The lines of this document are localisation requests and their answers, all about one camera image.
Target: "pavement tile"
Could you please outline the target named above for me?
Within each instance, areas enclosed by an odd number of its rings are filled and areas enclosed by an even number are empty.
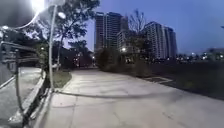
[[[110,104],[77,107],[73,117],[73,128],[117,128],[119,120]]]

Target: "metal railing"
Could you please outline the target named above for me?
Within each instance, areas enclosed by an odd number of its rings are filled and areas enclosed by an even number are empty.
[[[19,55],[21,51],[25,51],[26,53],[32,53],[34,54],[34,56],[21,57]],[[0,44],[0,62],[3,64],[11,64],[11,63],[15,64],[15,69],[10,69],[10,71],[14,74],[16,97],[17,97],[19,112],[22,116],[24,116],[23,114],[24,109],[22,107],[22,100],[20,95],[19,64],[24,62],[38,61],[38,60],[39,60],[38,53],[33,48],[10,43],[10,42],[4,42],[4,41],[2,41]]]

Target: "curb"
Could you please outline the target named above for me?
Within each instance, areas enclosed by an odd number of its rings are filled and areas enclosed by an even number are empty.
[[[40,112],[37,116],[37,119],[36,119],[34,125],[33,125],[33,128],[42,128],[41,125],[43,125],[42,124],[43,119],[46,116],[47,111],[49,109],[49,105],[50,105],[52,96],[53,96],[53,92],[52,92],[52,90],[50,90],[47,94],[47,97],[46,97],[45,101],[43,101],[43,107],[42,107],[42,109],[40,109]]]
[[[15,76],[12,76],[9,80],[4,82],[3,84],[0,85],[0,89],[4,88],[6,85],[8,85],[11,81],[15,79]]]
[[[32,111],[35,109],[36,103],[40,100],[40,94],[43,92],[43,84],[46,78],[46,73],[44,72],[43,78],[40,77],[37,85],[34,87],[33,91],[28,95],[25,101],[22,104],[24,109],[23,115],[19,111],[15,113],[14,116],[10,117],[9,123],[10,126],[14,127],[23,127],[29,119]]]

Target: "sidewalk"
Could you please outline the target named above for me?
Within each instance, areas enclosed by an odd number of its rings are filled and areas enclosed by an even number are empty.
[[[27,98],[30,92],[40,79],[40,69],[21,68],[19,76],[19,87],[22,102]],[[0,125],[8,123],[11,116],[18,111],[18,102],[16,97],[15,80],[12,80],[5,87],[0,89]]]
[[[41,128],[223,128],[224,102],[96,70],[72,72]]]

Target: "high-rise building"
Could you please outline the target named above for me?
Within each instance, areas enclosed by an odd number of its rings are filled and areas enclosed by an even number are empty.
[[[124,51],[122,51],[122,49],[125,48],[126,53],[132,53],[133,52],[133,46],[130,43],[128,43],[127,40],[128,40],[129,37],[133,37],[135,35],[136,34],[135,34],[134,31],[122,29],[117,34],[118,51],[124,52]]]
[[[106,47],[104,42],[104,13],[98,12],[95,16],[95,33],[94,33],[94,51],[99,50],[102,47]]]
[[[166,57],[175,58],[177,55],[176,33],[169,27],[164,27],[163,30],[166,42]]]
[[[145,25],[142,32],[152,43],[152,53],[156,59],[176,57],[176,34],[172,28],[162,26],[157,22],[150,22]]]
[[[98,12],[95,16],[94,51],[104,47],[117,49],[117,33],[123,28],[128,28],[128,22],[120,14]]]
[[[163,26],[157,22],[150,22],[145,25],[143,33],[146,34],[147,40],[152,43],[152,53],[156,59],[166,57],[166,46],[163,34]]]

